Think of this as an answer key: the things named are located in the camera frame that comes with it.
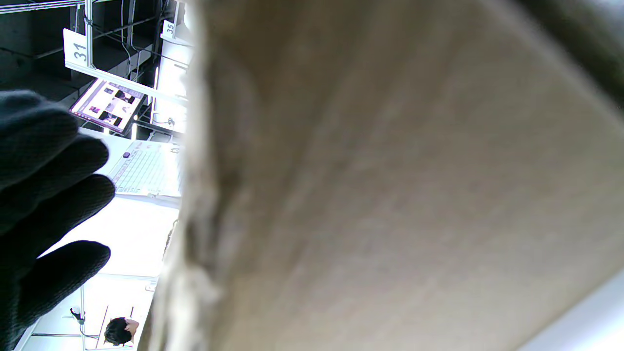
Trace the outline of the person's left hand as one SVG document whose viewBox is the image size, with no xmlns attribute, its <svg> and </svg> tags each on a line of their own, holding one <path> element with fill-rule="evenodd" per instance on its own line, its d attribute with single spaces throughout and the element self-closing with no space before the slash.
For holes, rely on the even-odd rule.
<svg viewBox="0 0 624 351">
<path fill-rule="evenodd" d="M 38 318 L 94 277 L 111 249 L 94 241 L 50 248 L 107 206 L 98 174 L 109 151 L 74 116 L 32 91 L 0 98 L 0 343 L 11 351 Z"/>
</svg>

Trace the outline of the person's right hand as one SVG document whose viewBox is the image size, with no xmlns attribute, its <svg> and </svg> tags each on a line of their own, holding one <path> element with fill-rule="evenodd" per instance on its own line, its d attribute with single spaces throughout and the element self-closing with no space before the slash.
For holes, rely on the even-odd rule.
<svg viewBox="0 0 624 351">
<path fill-rule="evenodd" d="M 622 0 L 518 0 L 540 27 L 618 106 L 624 106 Z"/>
</svg>

